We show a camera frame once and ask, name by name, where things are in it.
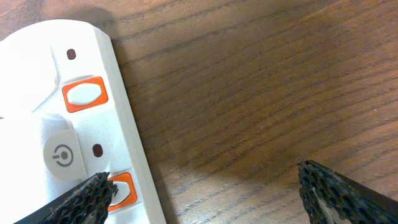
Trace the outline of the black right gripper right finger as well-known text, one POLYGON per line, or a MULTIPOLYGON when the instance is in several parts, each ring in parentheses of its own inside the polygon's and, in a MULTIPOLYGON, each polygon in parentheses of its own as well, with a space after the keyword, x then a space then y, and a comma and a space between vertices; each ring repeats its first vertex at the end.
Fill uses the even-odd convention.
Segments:
POLYGON ((298 163, 299 194, 311 224, 397 223, 397 201, 315 161, 298 163))

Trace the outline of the white power strip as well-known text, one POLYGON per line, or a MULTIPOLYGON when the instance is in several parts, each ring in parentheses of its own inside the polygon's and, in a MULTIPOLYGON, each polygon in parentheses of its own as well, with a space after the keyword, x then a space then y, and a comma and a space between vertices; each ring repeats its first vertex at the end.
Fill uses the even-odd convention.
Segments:
POLYGON ((38 223, 108 173, 107 223, 164 223, 109 36, 56 19, 1 41, 1 222, 38 223))

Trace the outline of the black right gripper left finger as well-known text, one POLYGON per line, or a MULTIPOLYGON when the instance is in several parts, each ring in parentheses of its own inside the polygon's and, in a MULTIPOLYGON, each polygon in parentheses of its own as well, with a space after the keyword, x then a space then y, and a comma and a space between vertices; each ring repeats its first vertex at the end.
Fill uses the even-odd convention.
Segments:
POLYGON ((104 224, 108 207, 118 187, 108 179, 109 172, 99 172, 57 197, 17 224, 104 224))

